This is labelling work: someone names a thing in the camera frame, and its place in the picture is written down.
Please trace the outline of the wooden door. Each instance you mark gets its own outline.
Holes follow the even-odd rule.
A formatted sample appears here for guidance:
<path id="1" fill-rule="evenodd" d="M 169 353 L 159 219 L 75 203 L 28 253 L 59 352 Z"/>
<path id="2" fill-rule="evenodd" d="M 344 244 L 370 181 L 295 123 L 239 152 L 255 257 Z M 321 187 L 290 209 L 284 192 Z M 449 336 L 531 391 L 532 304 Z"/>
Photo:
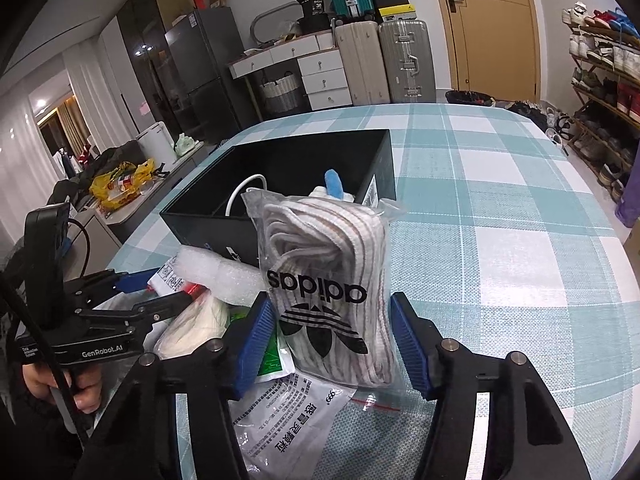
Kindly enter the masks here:
<path id="1" fill-rule="evenodd" d="M 539 98 L 534 0 L 438 0 L 452 88 L 503 101 Z"/>

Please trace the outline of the wooden shoe rack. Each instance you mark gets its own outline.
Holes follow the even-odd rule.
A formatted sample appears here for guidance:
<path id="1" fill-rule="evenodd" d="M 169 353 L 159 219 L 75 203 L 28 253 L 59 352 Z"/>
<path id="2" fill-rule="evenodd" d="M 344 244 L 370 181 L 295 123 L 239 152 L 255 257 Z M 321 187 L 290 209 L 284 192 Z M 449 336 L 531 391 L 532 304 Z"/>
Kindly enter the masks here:
<path id="1" fill-rule="evenodd" d="M 639 81 L 626 71 L 626 56 L 636 51 L 605 30 L 568 28 L 580 102 L 570 147 L 618 204 L 639 153 Z"/>

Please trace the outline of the black cardboard box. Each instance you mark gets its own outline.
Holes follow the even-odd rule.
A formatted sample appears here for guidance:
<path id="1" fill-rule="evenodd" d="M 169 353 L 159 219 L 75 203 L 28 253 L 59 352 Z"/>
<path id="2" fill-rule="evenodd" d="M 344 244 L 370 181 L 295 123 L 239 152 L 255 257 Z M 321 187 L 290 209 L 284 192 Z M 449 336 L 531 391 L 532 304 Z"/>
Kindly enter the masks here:
<path id="1" fill-rule="evenodd" d="M 333 169 L 355 202 L 375 207 L 396 197 L 392 138 L 387 129 L 288 136 L 229 148 L 160 216 L 178 241 L 224 258 L 258 265 L 257 235 L 241 194 L 250 186 L 304 196 Z"/>

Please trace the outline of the silver suitcase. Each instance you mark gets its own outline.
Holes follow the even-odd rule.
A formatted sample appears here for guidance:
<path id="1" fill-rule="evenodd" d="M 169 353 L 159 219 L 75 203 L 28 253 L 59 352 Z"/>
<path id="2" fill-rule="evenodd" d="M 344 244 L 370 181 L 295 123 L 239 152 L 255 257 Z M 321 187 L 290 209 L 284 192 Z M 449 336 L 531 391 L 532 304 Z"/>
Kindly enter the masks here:
<path id="1" fill-rule="evenodd" d="M 392 102 L 435 103 L 435 72 L 426 23 L 385 22 L 378 34 Z"/>

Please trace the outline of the grey low cabinet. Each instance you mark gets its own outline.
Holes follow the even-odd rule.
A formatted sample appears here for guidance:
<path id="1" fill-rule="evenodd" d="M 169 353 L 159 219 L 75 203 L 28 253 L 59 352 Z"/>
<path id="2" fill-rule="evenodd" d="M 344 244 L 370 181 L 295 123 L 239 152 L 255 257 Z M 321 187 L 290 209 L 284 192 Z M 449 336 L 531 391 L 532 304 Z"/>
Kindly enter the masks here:
<path id="1" fill-rule="evenodd" d="M 82 208 L 75 219 L 86 230 L 89 241 L 86 242 L 84 232 L 76 224 L 70 225 L 67 233 L 70 248 L 62 261 L 64 280 L 80 277 L 87 245 L 90 245 L 90 252 L 85 274 L 104 270 L 146 216 L 214 149 L 213 145 L 198 142 L 193 150 L 174 163 L 166 178 L 149 182 L 140 196 L 112 214 L 104 214 L 96 205 Z"/>

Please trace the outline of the woven laundry basket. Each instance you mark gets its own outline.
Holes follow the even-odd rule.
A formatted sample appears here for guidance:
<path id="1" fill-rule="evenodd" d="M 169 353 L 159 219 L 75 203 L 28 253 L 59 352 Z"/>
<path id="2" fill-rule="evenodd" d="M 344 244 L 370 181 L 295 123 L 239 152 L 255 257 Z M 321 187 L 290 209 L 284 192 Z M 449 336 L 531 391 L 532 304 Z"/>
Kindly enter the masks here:
<path id="1" fill-rule="evenodd" d="M 266 111 L 272 116 L 286 116 L 299 112 L 305 105 L 302 85 L 289 70 L 276 80 L 263 80 L 259 85 Z"/>

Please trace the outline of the purple bag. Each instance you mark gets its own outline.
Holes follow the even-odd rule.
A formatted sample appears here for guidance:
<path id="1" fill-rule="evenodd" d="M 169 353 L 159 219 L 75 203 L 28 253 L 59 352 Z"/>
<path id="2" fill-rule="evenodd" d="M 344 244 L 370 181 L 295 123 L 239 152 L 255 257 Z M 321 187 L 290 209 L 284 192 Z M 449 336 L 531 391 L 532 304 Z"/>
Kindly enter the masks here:
<path id="1" fill-rule="evenodd" d="M 615 215 L 626 228 L 631 229 L 640 216 L 640 160 L 636 155 L 630 174 L 623 174 L 615 181 L 616 191 L 622 192 Z"/>

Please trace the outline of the dark tall cabinet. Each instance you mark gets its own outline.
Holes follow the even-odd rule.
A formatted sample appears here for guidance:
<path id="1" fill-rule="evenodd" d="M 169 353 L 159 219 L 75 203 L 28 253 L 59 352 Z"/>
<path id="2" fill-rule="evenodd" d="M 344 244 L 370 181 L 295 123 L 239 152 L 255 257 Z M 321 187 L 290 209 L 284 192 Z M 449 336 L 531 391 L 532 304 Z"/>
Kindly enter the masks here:
<path id="1" fill-rule="evenodd" d="M 153 117 L 173 138 L 193 127 L 186 95 L 166 32 L 191 12 L 189 0 L 127 0 L 117 13 L 122 40 Z"/>

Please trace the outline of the green sachet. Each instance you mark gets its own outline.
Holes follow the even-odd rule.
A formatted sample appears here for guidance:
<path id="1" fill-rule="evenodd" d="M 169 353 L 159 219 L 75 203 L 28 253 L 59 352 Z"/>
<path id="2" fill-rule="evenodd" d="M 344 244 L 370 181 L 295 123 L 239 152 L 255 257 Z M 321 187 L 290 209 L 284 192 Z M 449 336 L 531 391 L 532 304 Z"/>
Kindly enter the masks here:
<path id="1" fill-rule="evenodd" d="M 246 307 L 232 308 L 226 338 L 235 387 L 246 390 L 254 382 L 268 382 L 294 372 L 292 358 L 279 342 L 276 317 L 269 306 L 257 313 Z"/>

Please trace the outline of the cream rolled band in bag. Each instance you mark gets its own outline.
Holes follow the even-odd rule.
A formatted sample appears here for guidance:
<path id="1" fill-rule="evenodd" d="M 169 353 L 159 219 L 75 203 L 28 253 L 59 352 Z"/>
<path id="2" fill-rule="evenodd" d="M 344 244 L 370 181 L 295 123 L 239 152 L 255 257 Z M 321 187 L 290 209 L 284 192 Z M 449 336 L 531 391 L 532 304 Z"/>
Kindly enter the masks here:
<path id="1" fill-rule="evenodd" d="M 229 323 L 229 307 L 211 292 L 202 292 L 163 331 L 153 352 L 161 360 L 187 356 L 209 339 L 224 336 Z"/>

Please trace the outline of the white plush toy keychain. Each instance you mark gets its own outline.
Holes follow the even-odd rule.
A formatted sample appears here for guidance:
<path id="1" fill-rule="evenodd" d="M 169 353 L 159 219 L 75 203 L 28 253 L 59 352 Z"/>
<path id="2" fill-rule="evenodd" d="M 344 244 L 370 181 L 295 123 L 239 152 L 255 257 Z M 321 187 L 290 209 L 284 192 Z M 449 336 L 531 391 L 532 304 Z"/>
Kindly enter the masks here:
<path id="1" fill-rule="evenodd" d="M 342 180 L 334 169 L 326 170 L 324 174 L 324 185 L 316 186 L 309 196 L 341 200 L 347 203 L 353 203 L 355 201 L 355 197 L 352 196 L 352 194 L 344 191 Z"/>

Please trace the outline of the yellow plastic bag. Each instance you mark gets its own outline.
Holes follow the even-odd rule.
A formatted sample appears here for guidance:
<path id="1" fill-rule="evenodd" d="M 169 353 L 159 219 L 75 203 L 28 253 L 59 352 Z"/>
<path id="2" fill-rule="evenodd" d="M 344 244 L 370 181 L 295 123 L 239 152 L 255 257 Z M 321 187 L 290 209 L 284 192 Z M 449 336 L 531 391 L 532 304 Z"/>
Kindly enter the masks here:
<path id="1" fill-rule="evenodd" d="M 128 205 L 141 195 L 142 188 L 153 180 L 155 160 L 147 159 L 140 165 L 121 162 L 116 168 L 96 176 L 89 188 L 98 201 L 98 208 L 110 214 Z"/>

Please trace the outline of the white foam piece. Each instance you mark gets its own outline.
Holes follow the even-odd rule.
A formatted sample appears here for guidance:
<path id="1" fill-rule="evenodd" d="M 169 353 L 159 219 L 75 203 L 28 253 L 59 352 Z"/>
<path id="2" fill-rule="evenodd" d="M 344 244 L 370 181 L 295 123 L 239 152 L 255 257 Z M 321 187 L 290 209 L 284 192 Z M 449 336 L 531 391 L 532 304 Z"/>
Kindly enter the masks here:
<path id="1" fill-rule="evenodd" d="M 232 306 L 250 307 L 266 290 L 257 268 L 207 249 L 181 246 L 174 269 L 180 278 L 204 286 L 215 298 Z"/>

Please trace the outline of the adidas shoelace bag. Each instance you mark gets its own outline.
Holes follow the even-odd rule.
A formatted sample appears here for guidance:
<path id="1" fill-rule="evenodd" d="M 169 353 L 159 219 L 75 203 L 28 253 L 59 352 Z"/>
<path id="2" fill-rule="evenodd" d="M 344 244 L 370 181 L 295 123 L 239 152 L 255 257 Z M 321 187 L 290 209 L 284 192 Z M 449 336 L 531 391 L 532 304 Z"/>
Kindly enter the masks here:
<path id="1" fill-rule="evenodd" d="M 242 199 L 296 368 L 345 386 L 389 386 L 396 360 L 387 273 L 398 203 L 382 198 L 370 207 L 258 188 Z"/>

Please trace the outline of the white small appliance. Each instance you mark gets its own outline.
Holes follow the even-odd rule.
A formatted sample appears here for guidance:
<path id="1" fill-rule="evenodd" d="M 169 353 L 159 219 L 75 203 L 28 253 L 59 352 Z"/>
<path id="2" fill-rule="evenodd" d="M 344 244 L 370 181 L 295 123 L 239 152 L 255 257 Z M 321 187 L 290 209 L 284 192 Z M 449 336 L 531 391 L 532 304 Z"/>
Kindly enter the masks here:
<path id="1" fill-rule="evenodd" d="M 146 158 L 152 158 L 155 166 L 171 171 L 178 160 L 178 155 L 174 148 L 174 140 L 163 122 L 156 122 L 146 128 L 137 136 L 137 141 L 141 146 Z"/>

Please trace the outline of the black bag on desk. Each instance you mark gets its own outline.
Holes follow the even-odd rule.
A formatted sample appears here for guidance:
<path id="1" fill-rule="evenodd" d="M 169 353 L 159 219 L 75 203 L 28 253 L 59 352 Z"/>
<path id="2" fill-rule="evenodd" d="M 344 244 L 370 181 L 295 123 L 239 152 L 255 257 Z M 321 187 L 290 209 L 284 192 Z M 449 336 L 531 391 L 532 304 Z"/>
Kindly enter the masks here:
<path id="1" fill-rule="evenodd" d="M 295 0 L 303 11 L 298 20 L 303 35 L 315 34 L 331 28 L 329 14 L 326 13 L 324 0 Z"/>

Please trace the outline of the white drawer desk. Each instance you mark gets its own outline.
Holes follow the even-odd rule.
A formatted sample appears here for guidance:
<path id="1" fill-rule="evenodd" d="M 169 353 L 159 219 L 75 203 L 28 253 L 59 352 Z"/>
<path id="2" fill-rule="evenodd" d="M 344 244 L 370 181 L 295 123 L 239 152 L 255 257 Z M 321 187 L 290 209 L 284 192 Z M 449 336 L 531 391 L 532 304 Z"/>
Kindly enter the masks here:
<path id="1" fill-rule="evenodd" d="M 334 33 L 329 30 L 255 49 L 231 63 L 229 70 L 233 78 L 241 79 L 247 86 L 260 120 L 278 116 L 266 111 L 259 85 L 264 79 L 283 77 L 288 70 L 298 77 L 304 94 L 305 105 L 297 113 L 352 105 L 341 53 Z"/>

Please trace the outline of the beige suitcase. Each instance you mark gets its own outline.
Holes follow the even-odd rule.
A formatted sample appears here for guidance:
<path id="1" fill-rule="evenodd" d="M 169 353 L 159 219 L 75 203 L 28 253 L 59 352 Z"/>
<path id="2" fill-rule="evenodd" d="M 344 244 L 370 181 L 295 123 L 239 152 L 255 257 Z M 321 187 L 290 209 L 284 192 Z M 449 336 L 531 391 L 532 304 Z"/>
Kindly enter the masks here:
<path id="1" fill-rule="evenodd" d="M 337 26 L 335 40 L 341 53 L 352 104 L 390 104 L 378 24 L 363 21 Z"/>

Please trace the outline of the red white packaged cloth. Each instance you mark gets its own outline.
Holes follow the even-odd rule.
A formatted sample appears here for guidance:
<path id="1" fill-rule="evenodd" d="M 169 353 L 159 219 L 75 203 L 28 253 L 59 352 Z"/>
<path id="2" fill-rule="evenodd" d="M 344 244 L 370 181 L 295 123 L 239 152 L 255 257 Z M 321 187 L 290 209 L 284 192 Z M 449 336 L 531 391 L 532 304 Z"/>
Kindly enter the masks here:
<path id="1" fill-rule="evenodd" d="M 175 270 L 177 257 L 167 260 L 150 278 L 146 288 L 155 292 L 157 296 L 169 296 L 176 292 L 186 292 L 196 299 L 205 292 L 202 285 L 186 281 Z"/>

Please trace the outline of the black refrigerator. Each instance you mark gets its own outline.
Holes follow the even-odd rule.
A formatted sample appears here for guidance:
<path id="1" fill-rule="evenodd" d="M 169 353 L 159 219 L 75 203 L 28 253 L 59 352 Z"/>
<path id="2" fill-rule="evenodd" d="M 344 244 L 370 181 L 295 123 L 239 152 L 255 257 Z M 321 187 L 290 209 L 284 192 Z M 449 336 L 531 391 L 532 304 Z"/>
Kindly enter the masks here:
<path id="1" fill-rule="evenodd" d="M 195 10 L 165 39 L 206 142 L 217 144 L 258 123 L 246 83 L 230 72 L 244 48 L 229 8 Z"/>

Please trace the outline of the round basin with shoes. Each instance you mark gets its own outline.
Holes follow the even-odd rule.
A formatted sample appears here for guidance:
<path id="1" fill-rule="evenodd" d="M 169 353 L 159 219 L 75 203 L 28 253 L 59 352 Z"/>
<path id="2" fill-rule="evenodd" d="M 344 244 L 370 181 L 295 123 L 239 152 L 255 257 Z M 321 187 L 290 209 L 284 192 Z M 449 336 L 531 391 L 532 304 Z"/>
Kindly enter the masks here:
<path id="1" fill-rule="evenodd" d="M 445 92 L 445 98 L 449 104 L 484 107 L 494 107 L 496 105 L 496 100 L 492 96 L 471 90 L 448 90 Z"/>

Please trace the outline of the white printed foil pouch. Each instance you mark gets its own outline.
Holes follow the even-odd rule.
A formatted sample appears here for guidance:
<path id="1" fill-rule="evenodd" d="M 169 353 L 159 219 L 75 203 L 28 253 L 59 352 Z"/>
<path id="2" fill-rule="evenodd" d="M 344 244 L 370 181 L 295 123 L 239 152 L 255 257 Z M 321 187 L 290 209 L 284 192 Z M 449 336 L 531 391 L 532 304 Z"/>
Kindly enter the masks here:
<path id="1" fill-rule="evenodd" d="M 252 479 L 309 479 L 334 419 L 356 390 L 293 373 L 254 385 L 229 403 L 232 424 Z"/>

